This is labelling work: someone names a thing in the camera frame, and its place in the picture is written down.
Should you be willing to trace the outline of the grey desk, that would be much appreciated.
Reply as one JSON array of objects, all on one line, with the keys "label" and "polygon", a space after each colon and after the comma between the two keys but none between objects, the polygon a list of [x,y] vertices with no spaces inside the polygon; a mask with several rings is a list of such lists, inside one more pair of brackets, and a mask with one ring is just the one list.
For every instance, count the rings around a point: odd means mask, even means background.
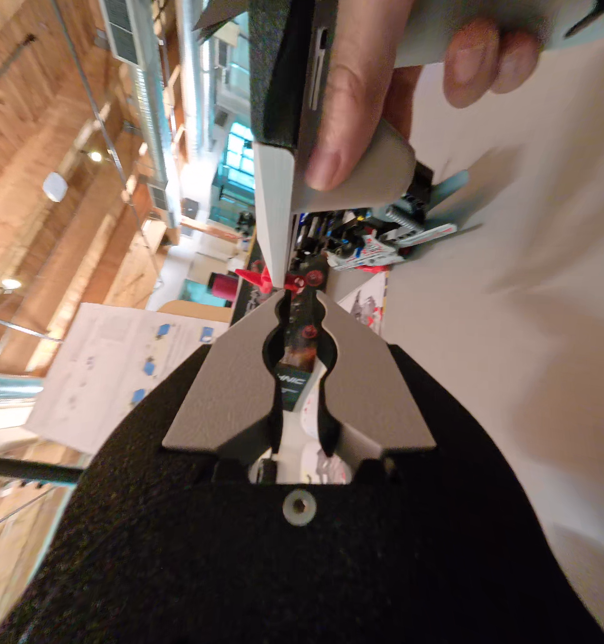
[{"label": "grey desk", "polygon": [[411,143],[459,234],[388,279],[383,335],[488,431],[604,626],[604,40],[466,109],[424,69]]}]

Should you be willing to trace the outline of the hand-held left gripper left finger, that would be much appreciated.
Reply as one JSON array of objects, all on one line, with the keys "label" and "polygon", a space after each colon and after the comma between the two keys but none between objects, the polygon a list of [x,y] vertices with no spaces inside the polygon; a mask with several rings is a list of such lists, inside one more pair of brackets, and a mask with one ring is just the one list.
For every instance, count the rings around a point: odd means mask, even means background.
[{"label": "hand-held left gripper left finger", "polygon": [[287,294],[279,291],[210,347],[162,446],[182,452],[280,450]]}]

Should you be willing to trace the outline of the instruction poster sheet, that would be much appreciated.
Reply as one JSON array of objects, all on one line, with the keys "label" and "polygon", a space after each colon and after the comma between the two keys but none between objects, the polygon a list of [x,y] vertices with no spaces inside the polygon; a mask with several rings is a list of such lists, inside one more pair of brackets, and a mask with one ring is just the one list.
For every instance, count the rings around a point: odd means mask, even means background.
[{"label": "instruction poster sheet", "polygon": [[229,327],[230,308],[200,308],[183,301],[159,312],[82,304],[24,430],[95,455],[127,414]]}]

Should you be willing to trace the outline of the red toy connector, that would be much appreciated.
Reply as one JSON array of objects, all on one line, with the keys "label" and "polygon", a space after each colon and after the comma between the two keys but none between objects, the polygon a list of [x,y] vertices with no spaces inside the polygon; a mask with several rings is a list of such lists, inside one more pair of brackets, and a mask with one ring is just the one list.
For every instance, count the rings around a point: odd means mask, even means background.
[{"label": "red toy connector", "polygon": [[285,276],[283,286],[274,286],[270,272],[266,267],[261,272],[247,269],[236,269],[234,272],[246,282],[257,286],[259,292],[262,294],[271,294],[275,289],[285,289],[291,291],[293,294],[298,294],[306,286],[306,281],[303,278],[289,273]]}]

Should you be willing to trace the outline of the silver ventilation duct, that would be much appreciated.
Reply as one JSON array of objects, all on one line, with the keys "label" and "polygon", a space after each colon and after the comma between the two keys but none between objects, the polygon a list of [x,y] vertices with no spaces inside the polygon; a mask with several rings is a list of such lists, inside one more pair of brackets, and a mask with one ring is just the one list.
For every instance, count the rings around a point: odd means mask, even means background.
[{"label": "silver ventilation duct", "polygon": [[153,173],[147,185],[169,229],[180,228],[180,187],[172,154],[169,120],[163,103],[163,76],[152,2],[99,1],[113,57],[128,65],[138,107],[140,129]]}]

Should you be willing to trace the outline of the dark toy set box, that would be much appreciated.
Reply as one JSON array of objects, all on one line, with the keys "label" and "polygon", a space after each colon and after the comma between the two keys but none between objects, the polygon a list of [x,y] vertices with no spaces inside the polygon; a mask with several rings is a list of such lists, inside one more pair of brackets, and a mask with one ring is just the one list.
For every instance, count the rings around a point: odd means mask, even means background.
[{"label": "dark toy set box", "polygon": [[[261,274],[264,268],[265,262],[259,244],[256,239],[252,240],[244,269]],[[282,387],[283,408],[287,412],[293,412],[314,370],[319,323],[316,322],[313,311],[315,298],[312,291],[326,291],[329,264],[323,255],[305,255],[296,270],[290,269],[290,274],[298,278],[300,288],[296,294],[291,295],[285,351],[276,367]],[[257,285],[240,278],[231,325],[264,303],[274,293],[275,288],[271,293],[264,294]]]}]

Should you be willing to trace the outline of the large glass window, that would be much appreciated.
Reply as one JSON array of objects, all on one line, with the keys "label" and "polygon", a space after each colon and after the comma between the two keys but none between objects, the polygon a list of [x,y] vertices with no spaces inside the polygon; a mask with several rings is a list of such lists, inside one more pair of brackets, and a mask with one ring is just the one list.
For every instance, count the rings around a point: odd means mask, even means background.
[{"label": "large glass window", "polygon": [[210,187],[209,220],[213,223],[235,229],[243,214],[254,213],[252,142],[250,128],[233,122]]}]

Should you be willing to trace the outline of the instruction booklet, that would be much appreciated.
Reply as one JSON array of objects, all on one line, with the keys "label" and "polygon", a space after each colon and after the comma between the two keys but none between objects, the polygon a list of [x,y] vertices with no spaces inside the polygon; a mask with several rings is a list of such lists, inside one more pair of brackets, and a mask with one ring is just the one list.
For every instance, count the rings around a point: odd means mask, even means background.
[{"label": "instruction booklet", "polygon": [[[351,317],[380,335],[385,314],[388,273],[381,272],[353,290],[338,305]],[[300,392],[284,412],[282,452],[285,480],[309,485],[345,485],[353,472],[337,455],[328,457],[319,442],[317,411],[319,381],[326,368],[314,360],[310,373],[301,373]]]}]

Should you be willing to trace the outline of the maroon cylinder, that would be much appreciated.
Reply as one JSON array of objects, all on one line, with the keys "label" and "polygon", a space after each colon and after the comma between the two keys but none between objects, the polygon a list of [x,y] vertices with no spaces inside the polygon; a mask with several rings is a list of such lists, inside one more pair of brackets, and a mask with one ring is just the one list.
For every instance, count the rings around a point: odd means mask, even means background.
[{"label": "maroon cylinder", "polygon": [[210,295],[223,300],[224,307],[231,308],[236,299],[239,280],[240,278],[235,272],[227,272],[226,274],[212,272],[208,282],[208,291]]}]

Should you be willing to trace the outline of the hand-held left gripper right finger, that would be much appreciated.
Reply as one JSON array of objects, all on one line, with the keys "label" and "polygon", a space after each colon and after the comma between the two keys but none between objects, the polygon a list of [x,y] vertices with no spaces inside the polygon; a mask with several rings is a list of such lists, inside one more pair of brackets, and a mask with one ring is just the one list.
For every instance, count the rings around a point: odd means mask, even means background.
[{"label": "hand-held left gripper right finger", "polygon": [[323,313],[317,358],[326,368],[317,409],[323,452],[357,471],[364,461],[435,449],[387,343],[322,292],[316,312]]}]

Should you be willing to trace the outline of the toy vehicle model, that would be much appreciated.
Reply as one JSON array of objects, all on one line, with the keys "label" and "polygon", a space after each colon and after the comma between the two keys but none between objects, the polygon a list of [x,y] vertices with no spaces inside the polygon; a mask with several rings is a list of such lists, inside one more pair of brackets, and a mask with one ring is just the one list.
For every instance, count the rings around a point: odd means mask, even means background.
[{"label": "toy vehicle model", "polygon": [[412,184],[391,204],[296,215],[289,269],[324,256],[337,271],[382,272],[407,261],[417,247],[458,233],[456,223],[430,213],[467,185],[469,173],[460,171],[438,184],[433,178],[434,172],[418,163]]}]

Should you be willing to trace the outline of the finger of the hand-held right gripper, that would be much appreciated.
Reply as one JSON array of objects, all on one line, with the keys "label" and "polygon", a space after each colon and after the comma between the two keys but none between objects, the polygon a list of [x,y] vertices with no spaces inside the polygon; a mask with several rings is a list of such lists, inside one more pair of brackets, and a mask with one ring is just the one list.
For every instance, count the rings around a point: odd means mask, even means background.
[{"label": "finger of the hand-held right gripper", "polygon": [[284,288],[290,256],[295,159],[288,149],[253,143],[256,236],[275,288]]}]

